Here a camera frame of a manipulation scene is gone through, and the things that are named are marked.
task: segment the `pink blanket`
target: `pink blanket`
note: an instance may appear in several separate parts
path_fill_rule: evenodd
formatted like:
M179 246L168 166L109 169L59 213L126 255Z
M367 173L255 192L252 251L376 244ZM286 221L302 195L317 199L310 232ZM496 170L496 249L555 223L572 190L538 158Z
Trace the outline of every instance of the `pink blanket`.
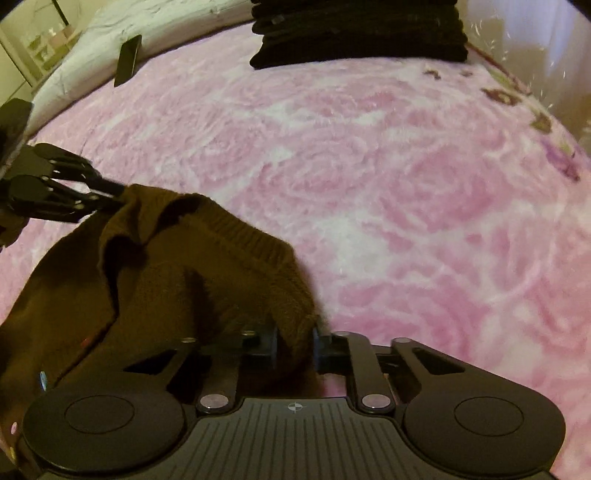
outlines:
M165 53L37 141L106 177L203 193L285 239L334 330L412 337L543 393L567 422L554 473L588 479L589 159L481 65L255 72L260 42L243 25ZM71 229L32 220L0 255L0 318Z

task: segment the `clothing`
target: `clothing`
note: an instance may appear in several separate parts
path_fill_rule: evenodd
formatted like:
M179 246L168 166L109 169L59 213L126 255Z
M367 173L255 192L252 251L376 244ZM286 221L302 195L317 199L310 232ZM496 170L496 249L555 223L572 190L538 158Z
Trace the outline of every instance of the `clothing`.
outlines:
M0 428L21 470L29 454L11 429L43 393L41 372L52 388L168 340L267 323L286 349L261 389L311 357L314 302L289 244L198 194L131 186L121 200L52 247L0 326Z
M252 31L264 35L256 69L364 57L465 61L455 0L262 0Z

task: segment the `white pillow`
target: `white pillow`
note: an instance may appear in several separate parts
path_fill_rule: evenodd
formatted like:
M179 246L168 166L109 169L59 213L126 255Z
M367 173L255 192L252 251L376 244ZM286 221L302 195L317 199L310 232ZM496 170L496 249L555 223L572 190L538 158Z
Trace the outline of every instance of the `white pillow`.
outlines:
M142 35L138 58L252 19L250 0L115 0L101 9L33 99L34 135L72 103L115 76L121 45Z

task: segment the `metal screw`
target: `metal screw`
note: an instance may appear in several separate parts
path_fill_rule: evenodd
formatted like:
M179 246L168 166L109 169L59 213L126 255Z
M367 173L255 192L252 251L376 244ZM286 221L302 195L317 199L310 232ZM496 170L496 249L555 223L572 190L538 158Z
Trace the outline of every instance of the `metal screw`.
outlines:
M390 399L386 395L376 393L364 396L361 402L367 408L386 408L391 404Z
M199 403L208 410L214 410L216 408L225 407L230 403L230 400L225 395L213 393L211 395L205 395Z

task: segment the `robotic arm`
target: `robotic arm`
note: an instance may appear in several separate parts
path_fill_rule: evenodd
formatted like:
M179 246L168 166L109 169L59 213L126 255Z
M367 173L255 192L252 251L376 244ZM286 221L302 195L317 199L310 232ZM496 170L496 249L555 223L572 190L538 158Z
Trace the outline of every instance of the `robotic arm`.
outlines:
M556 480L565 425L547 398L409 338L319 330L314 369L343 375L345 397L250 395L277 330L175 340L48 390L22 424L35 478Z
M125 188L105 180L90 162L50 144L26 144L33 105L13 99L0 107L0 251L12 245L29 218L78 223L99 209L117 209ZM85 183L80 193L56 180Z

